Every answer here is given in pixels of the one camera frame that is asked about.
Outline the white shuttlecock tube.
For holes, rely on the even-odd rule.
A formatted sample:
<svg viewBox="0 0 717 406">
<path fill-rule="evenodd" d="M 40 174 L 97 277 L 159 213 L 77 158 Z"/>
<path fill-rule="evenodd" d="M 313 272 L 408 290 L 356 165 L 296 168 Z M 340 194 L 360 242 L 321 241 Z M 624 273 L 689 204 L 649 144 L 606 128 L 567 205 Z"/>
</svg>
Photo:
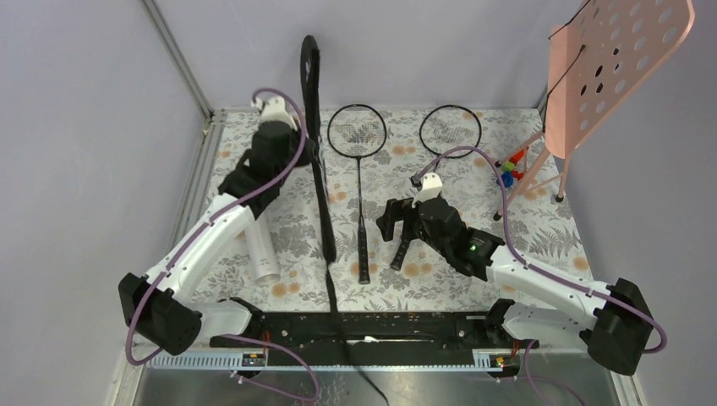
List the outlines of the white shuttlecock tube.
<svg viewBox="0 0 717 406">
<path fill-rule="evenodd" d="M 244 230 L 244 237 L 255 283 L 260 287 L 277 283 L 281 277 L 267 215 L 262 214 L 247 227 Z"/>
</svg>

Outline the black Crossway racket bag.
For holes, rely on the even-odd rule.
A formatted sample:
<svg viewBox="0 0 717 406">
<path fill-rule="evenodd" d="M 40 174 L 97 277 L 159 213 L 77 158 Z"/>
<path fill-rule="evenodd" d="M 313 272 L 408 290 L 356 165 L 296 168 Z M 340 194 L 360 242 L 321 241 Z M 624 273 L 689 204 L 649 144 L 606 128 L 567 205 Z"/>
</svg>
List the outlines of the black Crossway racket bag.
<svg viewBox="0 0 717 406">
<path fill-rule="evenodd" d="M 300 84 L 302 99 L 304 102 L 304 116 L 306 121 L 309 139 L 315 144 L 315 152 L 311 162 L 312 172 L 315 181 L 315 191 L 318 200 L 320 213 L 321 243 L 325 268 L 326 292 L 329 300 L 330 314 L 333 326 L 336 329 L 339 343 L 341 344 L 342 356 L 346 364 L 351 365 L 358 374 L 374 389 L 379 396 L 388 403 L 388 397 L 369 378 L 362 368 L 355 364 L 348 335 L 343 325 L 343 318 L 339 315 L 335 284 L 331 277 L 330 264 L 337 259 L 336 240 L 331 225 L 331 216 L 328 205 L 328 191 L 326 185 L 326 174 L 320 147 L 320 49 L 316 39 L 312 35 L 306 35 L 302 41 L 300 52 Z"/>
</svg>

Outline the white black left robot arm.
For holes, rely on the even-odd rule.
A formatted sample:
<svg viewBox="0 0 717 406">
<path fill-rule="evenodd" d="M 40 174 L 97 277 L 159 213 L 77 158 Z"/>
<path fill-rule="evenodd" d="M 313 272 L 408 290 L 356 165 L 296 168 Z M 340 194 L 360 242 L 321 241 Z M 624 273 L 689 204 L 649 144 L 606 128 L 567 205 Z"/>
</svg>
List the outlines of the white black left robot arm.
<svg viewBox="0 0 717 406">
<path fill-rule="evenodd" d="M 118 284 L 128 327 L 125 357 L 142 365 L 160 353 L 179 355 L 197 341 L 230 334 L 241 347 L 255 346 L 260 322 L 236 299 L 200 303 L 194 292 L 234 239 L 242 234 L 255 268 L 276 264 L 265 210 L 288 174 L 306 154 L 309 139 L 292 118 L 260 123 L 246 151 L 248 161 L 231 171 L 205 213 L 163 259 L 145 274 Z"/>
</svg>

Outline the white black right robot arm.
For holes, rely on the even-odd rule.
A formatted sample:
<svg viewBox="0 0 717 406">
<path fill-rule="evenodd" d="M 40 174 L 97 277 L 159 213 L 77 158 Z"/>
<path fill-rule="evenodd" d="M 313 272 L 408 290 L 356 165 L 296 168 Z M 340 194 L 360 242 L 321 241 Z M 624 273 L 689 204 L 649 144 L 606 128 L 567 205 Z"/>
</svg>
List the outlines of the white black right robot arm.
<svg viewBox="0 0 717 406">
<path fill-rule="evenodd" d="M 639 287 L 624 278 L 609 284 L 586 281 L 539 261 L 527 260 L 501 238 L 466 225 L 438 196 L 425 202 L 390 199 L 376 219 L 384 241 L 402 223 L 398 255 L 415 239 L 439 253 L 458 273 L 507 285 L 546 303 L 546 308 L 500 299 L 485 319 L 485 337 L 496 348 L 536 340 L 580 349 L 599 365 L 624 376 L 636 373 L 654 330 Z"/>
</svg>

